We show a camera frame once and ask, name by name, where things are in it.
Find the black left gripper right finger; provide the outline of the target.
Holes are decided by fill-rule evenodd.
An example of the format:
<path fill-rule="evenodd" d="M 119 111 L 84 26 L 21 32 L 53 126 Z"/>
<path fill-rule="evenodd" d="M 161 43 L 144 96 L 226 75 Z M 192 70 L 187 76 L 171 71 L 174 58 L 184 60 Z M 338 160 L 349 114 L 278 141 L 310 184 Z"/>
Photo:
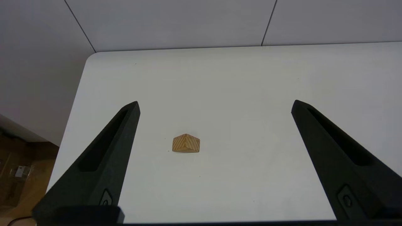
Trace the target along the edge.
<path fill-rule="evenodd" d="M 291 114 L 337 220 L 401 220 L 401 176 L 313 106 Z"/>

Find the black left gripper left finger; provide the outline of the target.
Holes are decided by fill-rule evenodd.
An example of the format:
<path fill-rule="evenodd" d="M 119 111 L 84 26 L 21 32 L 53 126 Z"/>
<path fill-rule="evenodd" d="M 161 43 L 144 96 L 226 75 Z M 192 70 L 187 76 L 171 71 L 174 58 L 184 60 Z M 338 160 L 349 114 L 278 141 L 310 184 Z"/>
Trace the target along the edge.
<path fill-rule="evenodd" d="M 117 205 L 140 118 L 137 101 L 122 107 L 33 208 Z"/>

